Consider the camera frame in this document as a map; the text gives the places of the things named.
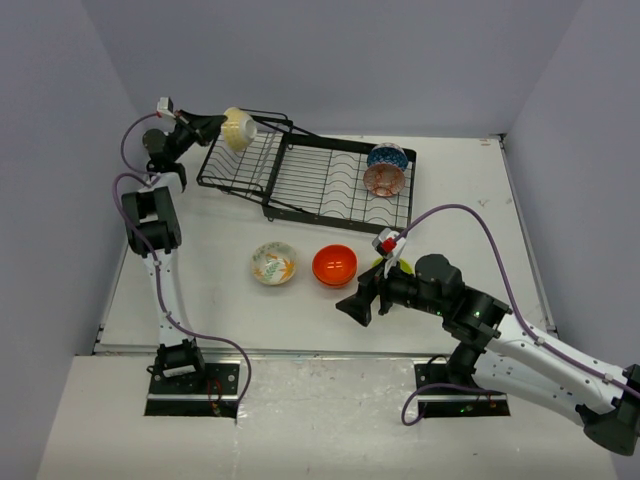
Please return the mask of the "yellow checkered white bowl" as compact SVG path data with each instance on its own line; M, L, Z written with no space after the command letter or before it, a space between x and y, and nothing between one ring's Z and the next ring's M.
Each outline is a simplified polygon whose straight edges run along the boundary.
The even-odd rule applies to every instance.
M257 135L257 124L253 117L237 107L230 107L225 112L226 120L221 126L224 141L234 152L246 149Z

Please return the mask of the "orange bowl front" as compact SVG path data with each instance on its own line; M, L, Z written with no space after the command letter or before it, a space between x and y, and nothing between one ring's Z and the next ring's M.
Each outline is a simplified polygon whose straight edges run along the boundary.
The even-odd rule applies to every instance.
M354 278L354 275L338 277L317 276L316 280L326 288L341 289L345 288Z

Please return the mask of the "orange bowl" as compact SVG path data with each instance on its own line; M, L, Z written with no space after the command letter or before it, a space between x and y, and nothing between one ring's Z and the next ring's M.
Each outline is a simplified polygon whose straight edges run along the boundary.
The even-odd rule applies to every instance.
M357 269L358 259L355 252L341 244L323 247L312 261L312 272L315 277L355 276Z
M338 277L317 276L316 280L326 288L341 289L345 288L354 278L354 275Z

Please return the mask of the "lime green bowl front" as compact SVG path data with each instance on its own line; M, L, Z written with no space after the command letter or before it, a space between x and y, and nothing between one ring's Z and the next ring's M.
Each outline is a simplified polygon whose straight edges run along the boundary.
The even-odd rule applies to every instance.
M383 261L382 257L377 258L376 260L374 260L371 264L372 267L375 267L377 265L379 265L381 262ZM397 265L399 266L399 268L404 272L407 273L409 275L413 275L414 271L411 267L411 265L404 259L399 259Z

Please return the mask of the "white floral bowl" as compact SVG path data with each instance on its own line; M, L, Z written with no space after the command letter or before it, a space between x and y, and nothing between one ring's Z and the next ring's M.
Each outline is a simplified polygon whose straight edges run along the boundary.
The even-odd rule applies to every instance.
M252 253L250 268L254 278L261 284L279 286L294 277L297 269L297 253L287 243L268 242Z

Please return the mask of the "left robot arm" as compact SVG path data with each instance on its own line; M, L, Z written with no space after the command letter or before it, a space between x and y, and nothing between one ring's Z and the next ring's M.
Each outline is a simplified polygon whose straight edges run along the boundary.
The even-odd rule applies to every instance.
M177 272L181 229L173 196L185 190L186 170L180 157L193 145L209 145L227 120L224 115L196 115L171 106L134 121L138 125L153 117L174 123L171 132L149 129L142 138L149 161L145 168L127 164L123 176L140 183L141 189L116 193L114 199L126 227L131 251L138 255L152 284L158 313L159 347L152 367L157 381L175 383L187 393L201 390L208 369L197 345L198 336L186 318Z

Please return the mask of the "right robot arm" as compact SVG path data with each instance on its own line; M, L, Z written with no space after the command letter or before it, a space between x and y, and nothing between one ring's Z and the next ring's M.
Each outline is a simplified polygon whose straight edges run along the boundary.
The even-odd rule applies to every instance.
M376 266L358 279L355 294L337 309L362 326L394 305L435 315L458 345L434 382L418 388L477 397L506 394L569 419L604 449L631 456L639 439L639 368L619 367L585 355L520 322L514 310L466 285L442 255L421 257L415 272Z

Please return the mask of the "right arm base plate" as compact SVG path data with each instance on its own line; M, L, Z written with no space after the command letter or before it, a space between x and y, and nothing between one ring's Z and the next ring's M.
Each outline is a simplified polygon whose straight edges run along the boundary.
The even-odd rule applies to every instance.
M511 414L506 395L450 387L446 364L445 356L414 364L416 388L421 390L417 395L421 419L508 417Z

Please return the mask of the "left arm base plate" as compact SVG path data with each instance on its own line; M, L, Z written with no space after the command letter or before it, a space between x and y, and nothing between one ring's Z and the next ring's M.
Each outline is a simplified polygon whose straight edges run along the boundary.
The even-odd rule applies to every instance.
M236 419L240 363L206 363L203 373L165 379L147 367L150 383L144 415L147 417L207 417Z

